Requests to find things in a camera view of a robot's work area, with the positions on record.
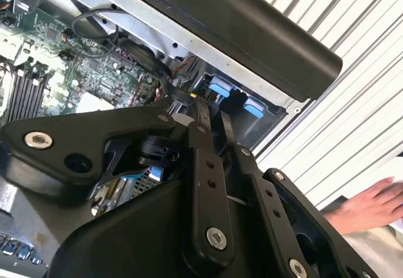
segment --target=black mechanical arm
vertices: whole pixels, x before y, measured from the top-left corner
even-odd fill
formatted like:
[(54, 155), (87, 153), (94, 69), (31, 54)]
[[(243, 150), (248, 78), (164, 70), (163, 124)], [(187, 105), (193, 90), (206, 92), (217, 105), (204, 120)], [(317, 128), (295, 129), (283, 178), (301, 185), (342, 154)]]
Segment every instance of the black mechanical arm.
[[(164, 102), (3, 127), (11, 215), (46, 277), (376, 278), (283, 172), (258, 169), (225, 113), (196, 99), (172, 118)], [(149, 166), (158, 186), (91, 216), (97, 185)]]

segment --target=finger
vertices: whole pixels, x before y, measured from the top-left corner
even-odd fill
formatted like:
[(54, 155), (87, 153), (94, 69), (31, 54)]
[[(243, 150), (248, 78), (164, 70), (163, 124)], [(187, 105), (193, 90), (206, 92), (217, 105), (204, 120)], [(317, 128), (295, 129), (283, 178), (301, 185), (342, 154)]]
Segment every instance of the finger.
[(388, 177), (380, 180), (376, 184), (372, 185), (368, 189), (366, 189), (361, 194), (369, 195), (370, 197), (375, 197), (378, 195), (384, 188), (388, 187), (393, 182), (394, 177)]
[(384, 204), (392, 199), (395, 199), (401, 193), (403, 193), (403, 183), (396, 183), (381, 191), (377, 196), (375, 196), (375, 198), (377, 202)]
[(393, 221), (398, 220), (399, 218), (403, 217), (403, 206), (397, 207), (392, 211), (392, 217), (394, 218)]
[(384, 203), (384, 206), (388, 210), (394, 210), (397, 207), (401, 206), (403, 204), (403, 192), (401, 192), (399, 195), (395, 196), (394, 198), (390, 199), (389, 201), (386, 201)]

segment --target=silver screw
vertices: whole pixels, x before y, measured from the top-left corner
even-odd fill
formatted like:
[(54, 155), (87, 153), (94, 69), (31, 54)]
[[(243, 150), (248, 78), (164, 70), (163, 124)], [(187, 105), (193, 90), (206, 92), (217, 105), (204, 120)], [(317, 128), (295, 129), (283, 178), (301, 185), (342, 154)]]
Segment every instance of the silver screw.
[(204, 129), (202, 126), (198, 126), (197, 127), (197, 129), (200, 131), (200, 132), (203, 132), (203, 133), (206, 133), (206, 129)]
[(304, 266), (298, 260), (291, 259), (290, 268), (291, 268), (291, 271), (294, 273), (295, 277), (297, 277), (297, 278), (307, 278), (308, 277), (307, 271), (305, 270)]
[(210, 228), (207, 230), (206, 233), (208, 243), (222, 251), (224, 248), (227, 247), (227, 238), (225, 237), (224, 233), (217, 228)]
[(284, 180), (284, 176), (280, 172), (276, 172), (275, 177), (277, 177), (277, 179), (279, 179), (281, 181)]
[(44, 150), (48, 149), (53, 144), (53, 139), (43, 132), (31, 132), (24, 137), (25, 144), (28, 147)]
[(242, 151), (242, 153), (244, 153), (246, 156), (251, 155), (251, 153), (249, 152), (249, 150), (246, 149), (246, 148), (241, 148), (241, 151)]
[(159, 119), (161, 119), (163, 122), (167, 122), (169, 119), (165, 116), (165, 115), (163, 115), (163, 114), (159, 114), (158, 115), (158, 118)]

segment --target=corrugated metal wall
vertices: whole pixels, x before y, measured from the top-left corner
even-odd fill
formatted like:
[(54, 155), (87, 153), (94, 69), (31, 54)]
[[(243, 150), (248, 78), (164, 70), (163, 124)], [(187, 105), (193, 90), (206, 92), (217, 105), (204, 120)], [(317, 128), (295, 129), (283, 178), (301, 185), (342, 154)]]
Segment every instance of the corrugated metal wall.
[(336, 83), (258, 158), (321, 208), (372, 183), (366, 176), (403, 151), (403, 0), (267, 2), (344, 61)]

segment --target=motherboard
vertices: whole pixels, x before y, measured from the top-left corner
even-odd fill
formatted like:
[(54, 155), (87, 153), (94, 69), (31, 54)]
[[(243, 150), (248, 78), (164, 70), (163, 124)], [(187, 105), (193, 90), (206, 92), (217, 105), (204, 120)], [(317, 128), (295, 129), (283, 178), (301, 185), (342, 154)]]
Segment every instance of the motherboard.
[[(21, 15), (2, 10), (0, 21), (0, 56), (7, 62), (0, 67), (2, 124), (141, 106), (154, 99), (158, 80), (127, 51), (107, 51), (87, 38), (67, 42), (69, 27), (41, 10)], [(17, 67), (15, 73), (6, 73), (10, 65)]]

